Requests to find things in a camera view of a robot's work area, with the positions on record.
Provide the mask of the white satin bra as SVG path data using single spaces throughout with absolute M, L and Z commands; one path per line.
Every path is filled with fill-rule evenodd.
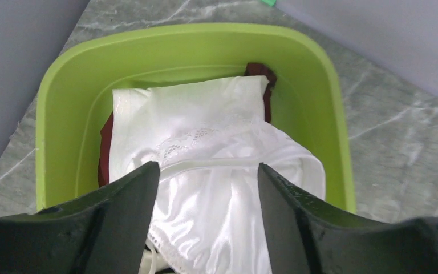
M 267 84 L 237 76 L 113 90 L 110 181 L 160 166 L 140 273 L 270 273 L 260 163 L 325 198 L 322 163 L 266 122 Z

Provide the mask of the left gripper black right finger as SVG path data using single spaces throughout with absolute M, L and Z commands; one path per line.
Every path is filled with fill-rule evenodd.
M 388 224 L 337 208 L 258 167 L 273 273 L 438 273 L 438 217 Z

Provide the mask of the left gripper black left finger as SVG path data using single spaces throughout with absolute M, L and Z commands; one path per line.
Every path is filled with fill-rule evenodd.
M 76 199 L 0 217 L 0 273 L 138 273 L 159 177 L 148 162 Z

